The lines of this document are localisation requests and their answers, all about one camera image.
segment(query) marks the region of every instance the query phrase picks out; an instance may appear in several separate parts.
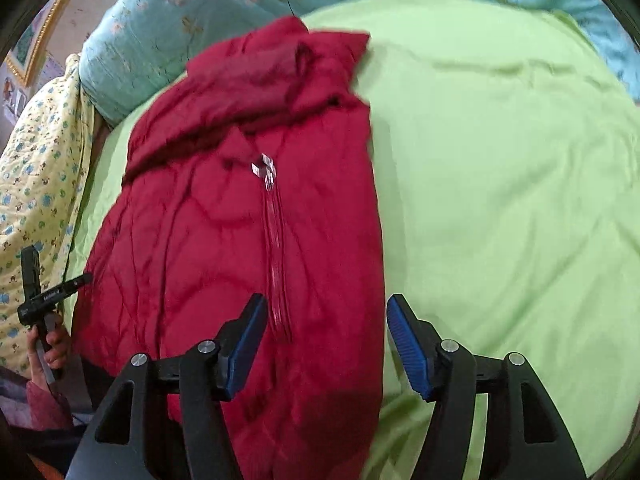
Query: teal floral pillow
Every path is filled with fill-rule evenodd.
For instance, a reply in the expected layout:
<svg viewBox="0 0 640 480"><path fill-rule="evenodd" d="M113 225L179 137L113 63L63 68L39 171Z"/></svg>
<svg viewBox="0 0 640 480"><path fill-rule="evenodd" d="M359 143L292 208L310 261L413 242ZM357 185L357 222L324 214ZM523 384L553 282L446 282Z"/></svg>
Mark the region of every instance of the teal floral pillow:
<svg viewBox="0 0 640 480"><path fill-rule="evenodd" d="M82 49L80 77L112 125L164 88L212 43L345 0L118 0ZM487 0L573 16L640 99L640 54L601 0Z"/></svg>

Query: yellow patterned fabric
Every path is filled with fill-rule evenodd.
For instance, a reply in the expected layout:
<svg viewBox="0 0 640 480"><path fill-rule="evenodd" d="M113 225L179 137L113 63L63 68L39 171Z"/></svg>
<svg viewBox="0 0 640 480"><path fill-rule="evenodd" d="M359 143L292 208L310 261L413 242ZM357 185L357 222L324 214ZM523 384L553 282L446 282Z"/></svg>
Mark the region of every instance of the yellow patterned fabric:
<svg viewBox="0 0 640 480"><path fill-rule="evenodd" d="M91 158L94 106L79 56L29 101L0 158L0 365L29 375L20 250L40 253L42 289L62 281Z"/></svg>

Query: pink sleeve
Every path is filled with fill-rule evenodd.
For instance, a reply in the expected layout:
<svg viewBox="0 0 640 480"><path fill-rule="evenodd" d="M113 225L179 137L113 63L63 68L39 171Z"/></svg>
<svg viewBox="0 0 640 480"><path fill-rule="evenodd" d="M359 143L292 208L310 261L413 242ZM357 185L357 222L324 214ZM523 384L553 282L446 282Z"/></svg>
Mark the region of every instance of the pink sleeve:
<svg viewBox="0 0 640 480"><path fill-rule="evenodd" d="M31 427L34 430L68 430L73 427L71 409L65 396L51 394L29 381L27 402L31 410Z"/></svg>

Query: red fabric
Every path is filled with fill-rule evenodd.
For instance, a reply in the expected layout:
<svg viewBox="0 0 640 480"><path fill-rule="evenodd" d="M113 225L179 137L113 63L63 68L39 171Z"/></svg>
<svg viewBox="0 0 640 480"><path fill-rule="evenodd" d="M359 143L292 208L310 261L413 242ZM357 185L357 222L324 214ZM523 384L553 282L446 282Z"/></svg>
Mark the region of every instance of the red fabric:
<svg viewBox="0 0 640 480"><path fill-rule="evenodd" d="M87 262L74 348L111 374L136 352L183 353L267 294L247 385L223 405L248 480L356 479L377 427L382 234L369 109L349 90L367 41L285 18L193 59L133 130ZM273 194L252 173L261 153Z"/></svg>
<svg viewBox="0 0 640 480"><path fill-rule="evenodd" d="M51 394L29 381L27 403L31 410L31 428L34 430L69 430L74 426L71 409L63 395Z"/></svg>

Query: metal screw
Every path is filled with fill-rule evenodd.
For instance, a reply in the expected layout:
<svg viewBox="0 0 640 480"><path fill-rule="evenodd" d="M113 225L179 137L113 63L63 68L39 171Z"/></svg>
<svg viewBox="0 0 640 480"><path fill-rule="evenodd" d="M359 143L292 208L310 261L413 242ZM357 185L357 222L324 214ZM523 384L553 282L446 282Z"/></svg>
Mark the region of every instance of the metal screw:
<svg viewBox="0 0 640 480"><path fill-rule="evenodd" d="M216 349L216 342L211 339L207 339L206 341L201 341L198 344L198 352L201 354L210 354Z"/></svg>
<svg viewBox="0 0 640 480"><path fill-rule="evenodd" d="M146 363L146 355L144 354L135 354L131 358L131 364L134 366L142 366L144 363Z"/></svg>
<svg viewBox="0 0 640 480"><path fill-rule="evenodd" d="M445 352L457 352L460 348L460 345L456 341L453 341L453 339L443 340L440 346L442 346Z"/></svg>
<svg viewBox="0 0 640 480"><path fill-rule="evenodd" d="M522 366L527 360L524 358L524 355L514 352L509 354L509 361L516 366Z"/></svg>

